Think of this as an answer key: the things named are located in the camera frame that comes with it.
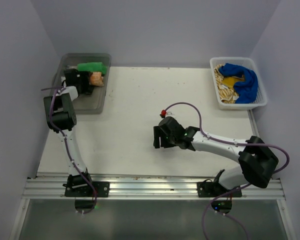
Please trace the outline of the printed patterned towel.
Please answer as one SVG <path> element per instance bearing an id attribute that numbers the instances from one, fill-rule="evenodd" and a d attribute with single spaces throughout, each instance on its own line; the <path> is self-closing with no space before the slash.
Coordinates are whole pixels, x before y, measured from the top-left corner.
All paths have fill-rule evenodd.
<path id="1" fill-rule="evenodd" d="M 102 72 L 91 72 L 89 76 L 89 84 L 95 87 L 103 87 L 104 77 Z"/>

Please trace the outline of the green microfiber towel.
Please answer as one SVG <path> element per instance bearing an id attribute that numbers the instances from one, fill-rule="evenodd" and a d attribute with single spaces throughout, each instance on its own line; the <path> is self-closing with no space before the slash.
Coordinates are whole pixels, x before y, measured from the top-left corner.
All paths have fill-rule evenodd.
<path id="1" fill-rule="evenodd" d="M 108 71 L 108 68 L 102 62 L 86 62 L 79 63 L 77 65 L 77 70 L 79 72 L 100 72 L 102 75 L 105 75 Z"/>

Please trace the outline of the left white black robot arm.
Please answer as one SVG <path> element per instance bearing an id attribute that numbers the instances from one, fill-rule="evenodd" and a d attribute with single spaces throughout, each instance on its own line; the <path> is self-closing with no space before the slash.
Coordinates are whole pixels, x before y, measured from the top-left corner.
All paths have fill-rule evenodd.
<path id="1" fill-rule="evenodd" d="M 51 87 L 52 95 L 43 98 L 48 128 L 57 134 L 67 155 L 68 180 L 66 189 L 77 190 L 82 196 L 93 193 L 88 168 L 84 163 L 75 136 L 77 116 L 73 101 L 80 95 L 90 93 L 90 73 L 75 68 L 64 70 L 64 80 L 60 86 Z"/>

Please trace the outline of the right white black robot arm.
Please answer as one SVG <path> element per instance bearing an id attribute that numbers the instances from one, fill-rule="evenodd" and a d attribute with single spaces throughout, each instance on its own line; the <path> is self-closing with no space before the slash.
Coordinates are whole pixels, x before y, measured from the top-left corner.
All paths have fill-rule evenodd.
<path id="1" fill-rule="evenodd" d="M 173 117 L 165 117 L 154 126 L 153 137 L 156 149 L 179 147 L 212 153 L 238 163 L 232 169 L 220 170 L 212 181 L 201 186 L 211 195 L 222 197 L 247 184 L 265 189 L 279 163 L 276 155 L 257 136 L 251 136 L 244 143 L 234 141 L 230 144 L 228 138 L 216 141 L 216 136 L 203 134 L 198 127 L 184 128 Z"/>

